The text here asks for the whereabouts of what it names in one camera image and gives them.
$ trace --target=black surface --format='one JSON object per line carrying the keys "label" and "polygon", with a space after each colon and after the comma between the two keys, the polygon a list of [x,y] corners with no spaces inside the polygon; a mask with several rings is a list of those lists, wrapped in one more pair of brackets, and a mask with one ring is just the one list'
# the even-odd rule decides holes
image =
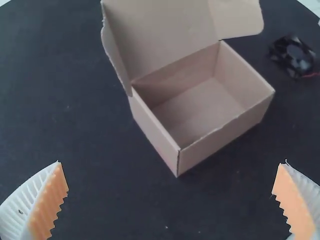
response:
{"label": "black surface", "polygon": [[320,27],[296,0],[261,6],[263,33],[227,42],[275,99],[262,124],[179,179],[132,118],[101,45],[99,1],[0,7],[0,201],[59,160],[70,192],[53,240],[285,239],[271,189],[285,158],[320,183],[320,78],[295,83],[266,53],[294,32],[320,55]]}

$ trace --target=red wire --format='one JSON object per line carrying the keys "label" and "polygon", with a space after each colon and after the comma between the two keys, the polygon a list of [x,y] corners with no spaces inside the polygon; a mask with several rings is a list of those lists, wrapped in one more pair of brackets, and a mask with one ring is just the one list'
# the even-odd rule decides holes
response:
{"label": "red wire", "polygon": [[314,73],[311,73],[309,75],[304,75],[302,77],[303,78],[311,78],[311,77],[315,77],[315,76],[320,76],[320,72],[314,72]]}

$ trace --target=box flap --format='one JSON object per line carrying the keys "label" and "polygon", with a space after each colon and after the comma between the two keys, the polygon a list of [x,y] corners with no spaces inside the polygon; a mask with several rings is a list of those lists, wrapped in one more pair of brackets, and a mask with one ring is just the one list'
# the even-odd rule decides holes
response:
{"label": "box flap", "polygon": [[259,0],[102,0],[102,42],[127,94],[144,77],[223,38],[253,35]]}
{"label": "box flap", "polygon": [[132,87],[131,82],[128,77],[128,73],[126,67],[122,61],[117,43],[115,41],[113,32],[109,25],[109,21],[107,19],[106,11],[103,3],[101,2],[102,14],[103,14],[103,27],[101,30],[101,40],[102,45],[105,50],[105,53],[110,59],[111,64],[113,65],[115,72],[123,85],[123,88],[126,94],[132,97]]}
{"label": "box flap", "polygon": [[259,0],[209,0],[218,38],[256,35],[264,29]]}
{"label": "box flap", "polygon": [[218,41],[208,0],[102,1],[130,80]]}

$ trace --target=cardboard box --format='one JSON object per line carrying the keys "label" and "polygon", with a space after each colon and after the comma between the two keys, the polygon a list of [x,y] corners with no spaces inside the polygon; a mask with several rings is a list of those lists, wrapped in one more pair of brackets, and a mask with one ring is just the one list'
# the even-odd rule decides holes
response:
{"label": "cardboard box", "polygon": [[175,176],[262,120],[274,89],[221,40],[262,31],[259,0],[101,4],[102,43],[133,117]]}

